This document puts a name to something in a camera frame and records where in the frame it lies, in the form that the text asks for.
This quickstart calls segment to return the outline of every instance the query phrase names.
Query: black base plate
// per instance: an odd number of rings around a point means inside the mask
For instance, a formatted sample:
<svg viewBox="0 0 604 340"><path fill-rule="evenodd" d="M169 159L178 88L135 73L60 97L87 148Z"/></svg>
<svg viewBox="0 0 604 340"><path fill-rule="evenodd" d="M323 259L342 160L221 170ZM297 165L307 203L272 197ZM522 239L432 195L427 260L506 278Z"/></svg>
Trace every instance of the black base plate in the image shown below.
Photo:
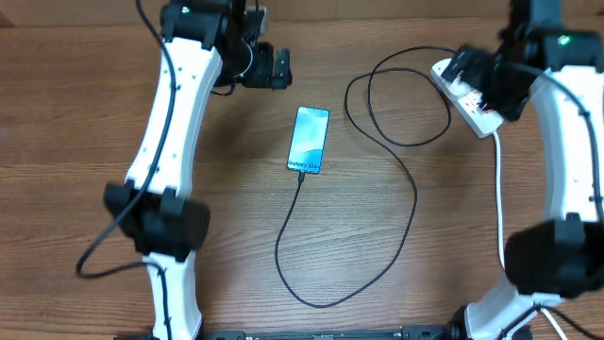
<svg viewBox="0 0 604 340"><path fill-rule="evenodd" d="M445 326L406 326L387 331L315 331L243 333L219 331L205 340L444 340Z"/></svg>

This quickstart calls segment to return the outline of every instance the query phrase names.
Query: black cable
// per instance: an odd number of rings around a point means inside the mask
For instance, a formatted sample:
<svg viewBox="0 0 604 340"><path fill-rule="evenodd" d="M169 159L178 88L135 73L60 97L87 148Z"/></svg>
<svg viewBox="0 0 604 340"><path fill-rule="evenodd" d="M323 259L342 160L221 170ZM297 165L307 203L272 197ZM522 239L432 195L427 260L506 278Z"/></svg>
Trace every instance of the black cable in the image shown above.
<svg viewBox="0 0 604 340"><path fill-rule="evenodd" d="M260 2L259 0L256 0L254 2L254 4L256 5L256 19L258 19L258 30L256 31L256 42L258 42L258 39L260 39L260 29L262 28L262 20L260 19Z"/></svg>
<svg viewBox="0 0 604 340"><path fill-rule="evenodd" d="M448 115L448 123L445 127L445 129L440 132L438 135L436 135L433 138L430 138L429 140L422 142L422 143L417 143L417 144L400 144L397 143L391 139L389 139L388 137L386 137L383 132L381 131L381 129L379 128L379 124L378 121L375 119L375 115L373 113L373 110L371 109L371 96L368 95L368 101L369 101L369 110L370 110L370 115L372 116L372 120L374 122L374 125L376 126L377 130L380 132L380 134L390 143L394 144L394 145L400 145L400 146L419 146L419 145L426 145L430 142L433 142L434 140L436 140L437 138L439 138L440 136L442 136L448 129L449 126L451 125L451 108L449 107L449 103L448 100L446 98L446 94L438 87L438 85L432 81L432 79L424 74L423 72L411 69L411 68L404 68L404 67L395 67L395 68L389 68L389 69L384 69L384 70L379 70L377 71L378 67L383 64L386 60L389 60L395 56L401 55L403 53L407 53L407 52L411 52L411 51L415 51L415 50L420 50L420 49L431 49L431 50L441 50L441 51L446 51L446 52L451 52L451 53L455 53L454 50L452 49L448 49L448 48L443 48L443 47L434 47L434 46L420 46L420 47L414 47L414 48L410 48L410 49L406 49L404 51L400 51L397 53L394 53L393 55L389 56L388 58L384 59L383 61L381 61L371 73L362 75L362 76L357 76L354 79L352 79L352 81L350 81L350 83L348 84L348 87L346 88L346 92L344 94L344 111L346 112L346 116L348 117L348 120L350 120L350 123L352 123L352 125L360 132L362 133L365 137L369 138L370 140L372 140L373 142L375 142L376 144L378 144L379 146L381 146L382 148L384 148L386 151L388 151L388 153L390 153L400 164L400 166L403 168L403 170L405 171L405 173L407 174L407 177L409 179L409 182L411 183L412 189L413 189L413 208L411 209L411 214L409 217L409 222L407 223L407 227L405 228L405 233L403 234L403 239L400 243L400 246L398 247L398 250L396 251L396 254L394 255L393 259L390 261L390 263L388 263L388 265L379 273L377 274L377 276L375 278L373 278L372 280L370 280L367 284L363 285L360 289L356 290L355 292L349 294L346 297L343 297L335 302L329 303L329 304L324 304L324 305L319 305L319 304L314 304L314 303L310 303L307 302L306 300L304 300L303 298L299 297L294 290L292 289L292 287L290 287L290 285L288 284L288 282L285 280L285 278L283 277L283 274L281 273L281 268L279 266L279 260L278 260L278 249L279 249L279 242L281 240L281 236L283 235L283 231L285 230L288 221L290 220L290 216L292 215L292 212L294 211L294 206L295 206L295 201L298 198L298 194L300 193L300 187L302 186L302 182L304 181L304 176L303 173L301 173L300 178L298 178L298 188L295 191L295 195L294 195L294 201L292 202L292 207L290 208L290 211L287 214L287 217L285 218L285 222L283 223L283 227L281 227L281 231L279 232L279 235L277 237L277 242L275 243L275 264L277 266L277 272L279 274L279 276L281 277L281 281L283 282L283 284L285 285L285 288L287 288L288 291L290 291L290 293L292 294L292 296L297 299L298 301L300 301L301 303L309 306L309 307L313 307L313 308L329 308L329 307L333 307L336 305L339 305L342 302L347 301L348 299L354 297L355 295L361 293L362 291L364 291L365 289L369 288L372 284L376 283L379 279L381 279L382 276L384 276L388 270L394 265L394 263L396 262L396 260L398 259L398 256L400 255L403 246L405 245L405 240L407 239L407 235L409 234L409 230L411 229L411 222L413 220L413 216L415 215L415 209L417 208L417 185L415 184L415 180L413 179L413 176L411 175L411 172L409 171L409 169L407 168L407 166L405 165L405 163L403 161L401 161L401 159L393 152L392 149L390 149L388 146L386 146L384 143L380 142L379 140L377 140L376 138L372 137L370 134L368 134L367 132L365 132L362 128L360 128L357 123L354 121L354 119L352 119L352 116L350 115L350 111L348 110L348 94L350 92L350 88L352 87L352 85L357 82L359 79L363 79L365 77L370 77L370 83L369 86L371 87L371 78L373 78L374 75L379 75L379 74L383 74L383 73L387 73L387 72L412 72L415 73L417 75L422 76L423 78L425 78L433 87L434 89L436 89L436 91L439 93L439 95L441 96L441 98L443 99L443 102L445 103L445 107L446 107L446 112Z"/></svg>
<svg viewBox="0 0 604 340"><path fill-rule="evenodd" d="M86 249L84 254L77 261L77 265L75 266L75 272L81 279L85 280L94 280L107 277L109 275L113 275L119 272L127 271L129 269L142 267L142 266L152 266L158 270L158 275L161 279L161 291L163 294L163 317L164 324L166 326L166 331L168 333L168 340L172 340L172 328L170 326L170 315L168 311L168 286L166 283L165 271L162 267L160 267L157 263L151 262L136 262L129 263L125 265L118 266L116 268L106 270L99 273L85 273L82 271L82 267L84 263L90 258L90 256L94 253L94 251L107 239L107 237L118 227L120 222L134 209L134 207L138 204L146 192L149 184L151 184L151 180L155 175L156 169L158 167L159 158L161 157L161 151L163 146L165 145L166 138L168 136L168 131L170 129L170 123L172 122L172 116L174 113L174 106L176 102L176 71L172 59L170 58L170 54L168 53L168 49L164 45L161 36L158 34L156 29L153 27L147 16L144 14L143 6L141 4L141 0L136 0L136 9L141 15L141 19L143 19L144 24L147 26L155 40L158 42L161 51L163 52L164 57L166 58L166 62L168 64L168 68L170 69L170 78L172 79L170 83L170 103L168 105L168 113L166 114L166 121L163 126L163 131L161 132L161 137L159 138L158 149L156 154L151 161L151 166L149 166L149 173L144 180L143 186L140 191L132 198L132 200L126 205L126 207L120 212L117 217L99 234L99 236L92 242L92 244Z"/></svg>
<svg viewBox="0 0 604 340"><path fill-rule="evenodd" d="M219 93L216 91L211 91L211 93L215 94L215 95L220 95L220 96L230 96L235 93L236 88L237 88L237 82L235 80L233 80L233 82L230 83L230 90L228 90L227 93Z"/></svg>
<svg viewBox="0 0 604 340"><path fill-rule="evenodd" d="M532 315L533 313L539 312L539 310L541 308L542 308L541 305L538 305L538 304L532 305L527 311L522 313L520 316L516 317L516 319L513 320L513 322L508 327L501 330L501 332L499 333L499 336L497 337L497 340L503 340L503 339L507 338L508 335L510 334L510 332L513 329L515 329L516 327L518 327L518 325L520 325L520 323L522 321L529 318L529 316Z"/></svg>
<svg viewBox="0 0 604 340"><path fill-rule="evenodd" d="M455 50L452 50L450 48L437 47L437 46L417 46L417 47L408 48L406 50L402 50L402 51L396 52L396 53L388 56L386 59L380 61L376 65L376 67L374 67L374 70L371 72L371 75L369 76L369 83L367 84L367 106L369 108L369 115L371 116L371 120L374 121L374 126L376 126L377 132L379 132L379 134L386 141L388 141L391 144L396 145L396 146L414 147L414 146L421 146L421 145L426 145L426 144L432 143L432 142L436 141L439 137L441 137L443 134L445 134L445 132L449 129L449 126L451 125L451 112L449 111L449 120L448 120L448 123L447 123L445 129L443 129L443 131L441 133L437 134L436 136L434 136L434 137L430 138L429 140L427 140L425 142L422 142L422 143L403 144L403 143L399 143L399 142L393 141L392 139L388 138L386 136L386 134L384 134L384 132L381 130L381 128L379 128L378 120L376 119L376 115L374 114L374 110L373 110L373 107L371 105L371 84L372 84L372 81L374 79L374 75L377 74L376 70L379 68L379 66L381 66L384 62L386 62L386 61L388 61L388 60L390 60L390 59L392 59L392 58L394 58L396 56L400 56L400 55L402 55L404 53L412 52L412 51L417 51L417 50L426 50L426 49L427 50L445 51L445 52L450 52L450 53L453 53L453 54L456 53ZM414 73L416 73L416 74L424 77L427 81L429 81L432 84L432 86L434 86L435 89L440 90L439 87L438 87L438 85L436 85L436 83L429 76L426 76L425 74L423 74L423 73L421 73L419 71L413 70L413 69L407 69L407 71L408 72L414 72ZM444 101L445 101L445 103L447 103L446 105L447 105L447 109L448 109L448 101L446 100L446 96L444 97Z"/></svg>
<svg viewBox="0 0 604 340"><path fill-rule="evenodd" d="M596 204L596 212L597 218L600 222L604 222L604 209L602 208L602 194L600 191L600 160L599 160L599 152L597 148L597 139L596 139L596 131L594 129L594 122L591 118L591 113L585 109L583 104L577 98L577 96L572 93L566 86L564 86L560 81L555 78L544 73L543 70L531 67L519 63L514 62L503 62L499 66L501 68L513 69L516 71L524 72L536 77L542 77L544 80L554 84L558 87L562 92L564 92L579 108L579 115L585 119L585 124L587 125L587 131L589 134L589 140L591 145L591 156L592 156L592 171L594 177L594 203Z"/></svg>
<svg viewBox="0 0 604 340"><path fill-rule="evenodd" d="M585 330L583 327L581 327L580 324L575 322L575 320L571 319L568 315L562 313L557 308L549 307L549 306L541 306L541 308L548 310L551 313L559 316L562 320L564 320L564 322L566 322L568 325L570 325L572 328L574 328L577 332L580 332L581 334L585 335L586 337L593 339L593 340L604 340L604 336L595 335L592 332Z"/></svg>

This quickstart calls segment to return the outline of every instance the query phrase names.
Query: green led light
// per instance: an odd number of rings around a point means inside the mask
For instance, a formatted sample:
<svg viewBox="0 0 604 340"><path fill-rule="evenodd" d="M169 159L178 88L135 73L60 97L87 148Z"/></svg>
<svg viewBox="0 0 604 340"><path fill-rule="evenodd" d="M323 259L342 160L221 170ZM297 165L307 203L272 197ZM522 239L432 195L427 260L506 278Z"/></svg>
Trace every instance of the green led light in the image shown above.
<svg viewBox="0 0 604 340"><path fill-rule="evenodd" d="M560 38L558 38L558 44L565 46L568 43L570 43L570 37L569 36L560 36Z"/></svg>

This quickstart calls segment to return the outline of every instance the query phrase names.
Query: charging cable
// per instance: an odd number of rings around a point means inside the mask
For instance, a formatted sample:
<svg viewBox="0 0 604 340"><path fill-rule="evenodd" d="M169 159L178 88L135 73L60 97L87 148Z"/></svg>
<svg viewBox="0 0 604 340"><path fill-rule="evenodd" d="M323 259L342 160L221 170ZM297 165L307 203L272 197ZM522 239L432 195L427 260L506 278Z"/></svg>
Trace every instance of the charging cable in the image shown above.
<svg viewBox="0 0 604 340"><path fill-rule="evenodd" d="M501 194L501 163L502 163L502 154L501 154L501 140L499 139L499 134L497 131L493 132L493 141L495 142L495 201L497 205L497 250L499 253L499 262L501 263L501 267L506 269L506 260L505 260L505 247L504 247L504 233L503 233L503 204L502 204L502 194ZM541 309L540 312L547 318L547 321L554 328L558 336L562 340L568 340L564 331L556 322L556 319L547 309Z"/></svg>
<svg viewBox="0 0 604 340"><path fill-rule="evenodd" d="M371 73L368 74L364 74L361 76L357 76L354 79L352 79L350 81L350 83L348 83L348 87L346 88L346 92L344 94L344 110L346 113L346 116L348 117L348 120L350 121L350 123L352 124L352 126L358 130L362 135L364 135L365 137L367 137L368 139L370 139L371 141L373 141L374 143L378 144L379 146L381 146L384 150L388 151L388 153L390 153L394 159L398 162L398 164L400 165L401 169L405 172L405 174L407 174L407 178L409 180L409 182L411 183L411 187L413 189L413 207L411 209L411 214L409 216L409 220L407 222L407 226L405 227L405 231L403 233L403 237L402 240L400 242L400 245L398 246L398 250L396 251L395 255L393 256L393 258L391 259L391 261L388 263L388 265L381 271L379 272L379 274L377 274L377 276L375 276L372 280L370 280L368 283L366 283L365 285L363 285L361 288L359 288L358 290L354 291L353 293L347 295L346 297L343 297L335 302L332 303L328 303L328 304L314 304L314 303L310 303L307 302L306 300L304 300L303 298L299 297L294 290L292 289L292 287L290 287L289 283L285 280L283 273L281 272L281 267L279 266L279 259L278 259L278 250L279 250L279 242L281 241L281 237L283 235L283 231L285 230L285 228L287 227L287 223L290 220L290 217L292 216L292 212L294 211L294 206L295 206L295 201L298 198L298 195L300 194L300 188L302 187L302 182L304 181L304 173L300 173L299 177L298 177L298 188L295 191L295 196L294 196L294 201L292 202L292 207L290 208L287 217L285 218L285 222L283 223L283 227L281 227L281 231L279 232L279 235L277 237L277 241L275 243L275 264L277 267L277 273L279 274L279 276L281 277L281 281L283 282L283 284L285 285L285 287L287 288L287 290L292 294L292 296L297 299L298 301L300 301L301 303L312 307L312 308L329 308L329 307L333 307L336 305L339 305L342 302L347 301L348 299L354 297L355 295L361 293L362 291L364 291L365 289L369 288L372 284L376 283L379 279L381 279L382 276L384 276L388 270L390 270L390 268L394 265L394 263L396 262L396 259L398 259L398 256L400 255L401 251L403 250L403 246L405 245L405 240L407 240L407 235L409 235L409 230L411 229L411 222L413 220L413 216L415 215L415 209L417 208L417 185L415 184L415 180L413 179L413 176L411 175L411 172L409 171L409 169L407 168L407 166L405 165L405 163L394 153L394 151L388 147L385 143L379 141L378 139L376 139L375 137L371 136L370 134L368 134L367 132L365 132L361 127L359 127L359 125L357 125L357 123L354 121L354 119L352 118L352 116L350 115L350 111L348 110L348 94L350 92L350 88L352 87L352 85L354 85L358 80L369 77L369 81L367 84L367 108L369 110L369 116L371 117L371 120L374 123L374 127L376 127L377 131L379 132L379 134L390 144L392 145L396 145L396 146L404 146L404 147L417 147L417 146L421 146L421 145L427 145L433 141L435 141L436 139L438 139L439 137L441 137L443 134L445 134L445 132L449 129L450 125L451 125L451 109L448 103L448 100L446 99L446 94L438 87L438 85L432 80L432 78L421 72L418 70L414 70L412 68L406 68L406 67L394 67L394 68L388 68L388 69L381 69L378 70L379 66L381 66L384 62L386 62L387 60L390 60L396 56L402 55L404 53L407 52L412 52L412 51L417 51L417 50L437 50L437 51L445 51L445 52L449 52L449 53L455 53L454 50L449 49L449 48L444 48L444 47L436 47L436 46L419 46L419 47L413 47L413 48L409 48L400 52L396 52L394 54L392 54L391 56L387 57L386 59L382 60L380 63L378 63L376 65L376 67L374 67L373 71ZM389 138L388 136L386 136L386 134L382 131L382 129L379 127L379 123L378 123L378 119L376 118L376 115L374 113L374 110L372 108L372 103L371 103L371 84L372 84L372 80L374 78L375 75L380 75L380 74L384 74L384 73L391 73L391 72L410 72L410 73L414 73L417 74L418 76L423 77L425 80L427 80L430 85L432 85L432 87L438 92L439 96L441 97L441 99L443 99L443 103L445 104L445 108L446 108L446 114L447 114L447 121L446 121L446 125L445 128L443 128L443 130L441 132L439 132L437 135L435 135L434 137L420 142L420 143L412 143L412 144L405 144L405 143L400 143L397 141L392 140L391 138Z"/></svg>

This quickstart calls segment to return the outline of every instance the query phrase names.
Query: white cable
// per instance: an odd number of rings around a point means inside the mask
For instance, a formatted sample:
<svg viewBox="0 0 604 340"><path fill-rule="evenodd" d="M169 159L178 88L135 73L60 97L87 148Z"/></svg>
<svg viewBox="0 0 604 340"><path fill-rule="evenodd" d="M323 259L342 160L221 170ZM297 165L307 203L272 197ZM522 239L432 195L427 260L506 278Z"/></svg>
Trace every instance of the white cable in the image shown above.
<svg viewBox="0 0 604 340"><path fill-rule="evenodd" d="M564 335L564 332L562 331L562 329L560 328L560 325L558 325L558 322L556 322L556 319L554 318L554 316L552 316L548 310L546 309L542 309L541 313L543 315L545 315L545 317L547 318L547 320L549 320L549 323L551 324L551 326L554 328L554 330L556 330L556 333L558 334L558 336L560 336L560 338L562 340L568 340L566 338L566 335Z"/></svg>
<svg viewBox="0 0 604 340"><path fill-rule="evenodd" d="M497 202L497 243L499 250L499 261L505 269L506 261L503 252L503 208L501 204L501 142L497 131L493 132L495 141L495 200Z"/></svg>
<svg viewBox="0 0 604 340"><path fill-rule="evenodd" d="M501 203L501 141L499 140L499 135L497 131L493 132L493 140L495 141L495 201L497 204L497 248L499 252L499 261L501 262L501 267L505 270L506 262L504 256L504 247L503 247L503 208ZM548 310L542 309L541 313L545 315L545 318L549 321L551 326L556 330L556 333L562 340L568 340L558 322L552 314L549 313Z"/></svg>

